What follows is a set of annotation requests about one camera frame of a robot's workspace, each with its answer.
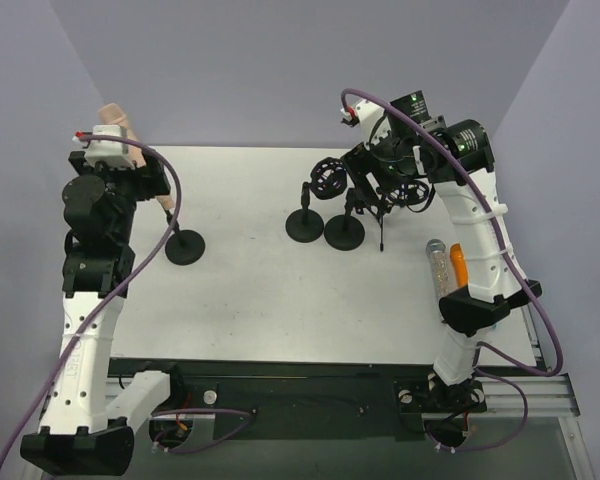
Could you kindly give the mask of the black tripod shock mount stand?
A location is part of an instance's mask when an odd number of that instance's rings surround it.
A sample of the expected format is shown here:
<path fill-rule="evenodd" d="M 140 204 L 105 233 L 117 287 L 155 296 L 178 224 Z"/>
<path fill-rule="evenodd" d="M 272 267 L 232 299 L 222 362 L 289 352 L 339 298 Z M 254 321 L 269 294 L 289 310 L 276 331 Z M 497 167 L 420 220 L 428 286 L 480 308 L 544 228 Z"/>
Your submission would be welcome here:
<path fill-rule="evenodd" d="M 435 188 L 421 179 L 411 179 L 393 190 L 377 188 L 379 203 L 374 218 L 380 227 L 379 250 L 384 251 L 384 220 L 394 208 L 406 208 L 412 213 L 423 213 L 433 203 Z"/>

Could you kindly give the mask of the orange microphone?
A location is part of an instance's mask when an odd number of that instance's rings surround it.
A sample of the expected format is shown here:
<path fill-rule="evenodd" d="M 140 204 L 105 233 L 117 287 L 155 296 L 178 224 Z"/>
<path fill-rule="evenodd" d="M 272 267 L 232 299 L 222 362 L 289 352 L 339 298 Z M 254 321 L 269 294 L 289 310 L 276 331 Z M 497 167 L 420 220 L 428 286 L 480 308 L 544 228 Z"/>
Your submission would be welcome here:
<path fill-rule="evenodd" d="M 450 248 L 449 257 L 454 269 L 456 285 L 458 288 L 463 288 L 468 285 L 469 276 L 468 268 L 465 261 L 464 253 L 459 243 L 455 243 Z"/>

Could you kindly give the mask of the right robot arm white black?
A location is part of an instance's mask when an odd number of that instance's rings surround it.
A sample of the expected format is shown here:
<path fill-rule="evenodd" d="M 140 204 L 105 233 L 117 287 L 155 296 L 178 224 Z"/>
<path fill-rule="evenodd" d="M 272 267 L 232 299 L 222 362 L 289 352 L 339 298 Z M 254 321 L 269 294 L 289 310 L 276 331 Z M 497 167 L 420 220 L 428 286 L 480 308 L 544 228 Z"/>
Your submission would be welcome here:
<path fill-rule="evenodd" d="M 433 363 L 435 378 L 426 386 L 429 402 L 448 409 L 462 398 L 461 384 L 475 375 L 494 326 L 525 305 L 537 305 L 542 294 L 509 239 L 489 135 L 474 119 L 448 124 L 432 116 L 420 91 L 387 102 L 346 88 L 341 103 L 343 123 L 361 132 L 360 144 L 343 158 L 346 169 L 369 166 L 393 189 L 426 180 L 464 253 L 468 282 L 439 301 L 446 327 Z"/>

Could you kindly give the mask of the black round base clip stand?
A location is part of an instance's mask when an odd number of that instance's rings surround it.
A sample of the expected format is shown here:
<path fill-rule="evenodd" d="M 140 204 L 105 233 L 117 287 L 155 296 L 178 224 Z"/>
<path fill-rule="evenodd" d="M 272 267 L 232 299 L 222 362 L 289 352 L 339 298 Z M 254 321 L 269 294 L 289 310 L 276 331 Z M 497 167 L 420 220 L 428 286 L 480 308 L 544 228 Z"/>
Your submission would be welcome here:
<path fill-rule="evenodd" d="M 324 237 L 327 243 L 339 251 L 357 249 L 365 239 L 362 223 L 354 217 L 358 197 L 354 188 L 346 193 L 344 213 L 331 218 L 325 225 Z"/>

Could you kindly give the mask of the black stand with orange microphone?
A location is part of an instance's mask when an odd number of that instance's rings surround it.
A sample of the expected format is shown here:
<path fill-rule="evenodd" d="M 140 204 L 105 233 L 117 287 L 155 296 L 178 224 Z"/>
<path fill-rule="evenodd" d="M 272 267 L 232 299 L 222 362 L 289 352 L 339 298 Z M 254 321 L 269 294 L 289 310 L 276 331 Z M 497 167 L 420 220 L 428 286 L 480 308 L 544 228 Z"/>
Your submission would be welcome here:
<path fill-rule="evenodd" d="M 302 184 L 301 207 L 286 219 L 285 231 L 294 241 L 311 243 L 323 233 L 322 217 L 310 208 L 311 196 L 317 200 L 331 200 L 342 195 L 347 188 L 347 173 L 340 159 L 327 157 L 318 161 L 310 178 Z"/>

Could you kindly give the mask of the beige microphone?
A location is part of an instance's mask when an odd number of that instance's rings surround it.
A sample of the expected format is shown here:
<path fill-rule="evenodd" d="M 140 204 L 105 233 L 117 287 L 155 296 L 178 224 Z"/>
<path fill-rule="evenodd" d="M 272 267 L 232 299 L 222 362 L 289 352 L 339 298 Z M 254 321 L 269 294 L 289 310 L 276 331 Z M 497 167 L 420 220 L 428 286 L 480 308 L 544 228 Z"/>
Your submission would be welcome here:
<path fill-rule="evenodd" d="M 104 105 L 98 110 L 98 116 L 102 124 L 123 127 L 126 130 L 128 139 L 133 141 L 137 140 L 126 113 L 119 105 L 115 103 Z M 136 167 L 140 168 L 146 165 L 145 158 L 140 148 L 130 146 L 129 154 Z M 170 194 L 157 196 L 156 199 L 165 212 L 172 212 L 174 210 L 175 203 Z"/>

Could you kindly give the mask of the silver glitter microphone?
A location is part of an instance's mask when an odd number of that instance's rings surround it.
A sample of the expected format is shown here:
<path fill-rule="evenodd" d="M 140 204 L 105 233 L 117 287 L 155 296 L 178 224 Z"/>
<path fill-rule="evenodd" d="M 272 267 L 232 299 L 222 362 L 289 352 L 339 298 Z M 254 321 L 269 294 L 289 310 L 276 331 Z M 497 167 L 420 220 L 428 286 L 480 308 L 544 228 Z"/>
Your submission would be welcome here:
<path fill-rule="evenodd" d="M 440 239 L 429 240 L 426 244 L 426 255 L 430 265 L 436 298 L 441 299 L 455 290 L 445 243 Z"/>

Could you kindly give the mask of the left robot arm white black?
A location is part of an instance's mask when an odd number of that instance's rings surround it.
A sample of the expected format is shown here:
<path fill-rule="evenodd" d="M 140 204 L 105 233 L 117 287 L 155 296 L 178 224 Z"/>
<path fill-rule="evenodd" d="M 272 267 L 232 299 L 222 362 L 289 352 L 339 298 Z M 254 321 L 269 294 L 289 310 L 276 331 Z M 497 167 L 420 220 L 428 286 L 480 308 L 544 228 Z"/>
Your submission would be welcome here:
<path fill-rule="evenodd" d="M 172 374 L 143 370 L 106 399 L 116 324 L 130 282 L 148 264 L 136 264 L 130 246 L 136 207 L 170 192 L 164 158 L 151 148 L 142 155 L 142 166 L 87 150 L 69 157 L 77 175 L 62 192 L 69 230 L 61 352 L 38 396 L 38 429 L 20 443 L 22 459 L 52 476 L 124 474 L 139 427 L 157 407 L 175 411 L 186 397 Z"/>

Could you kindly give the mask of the black stand with beige microphone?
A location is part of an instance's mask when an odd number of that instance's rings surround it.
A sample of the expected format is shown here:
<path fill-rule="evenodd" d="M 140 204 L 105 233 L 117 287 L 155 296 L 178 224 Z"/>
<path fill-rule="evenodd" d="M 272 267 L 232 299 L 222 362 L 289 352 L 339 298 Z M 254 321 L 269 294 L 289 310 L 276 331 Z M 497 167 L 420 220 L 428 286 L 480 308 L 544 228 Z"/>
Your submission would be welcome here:
<path fill-rule="evenodd" d="M 200 233 L 182 229 L 171 211 L 166 210 L 167 223 L 173 225 L 172 234 L 165 244 L 165 255 L 174 265 L 187 266 L 200 260 L 205 253 L 206 243 Z"/>

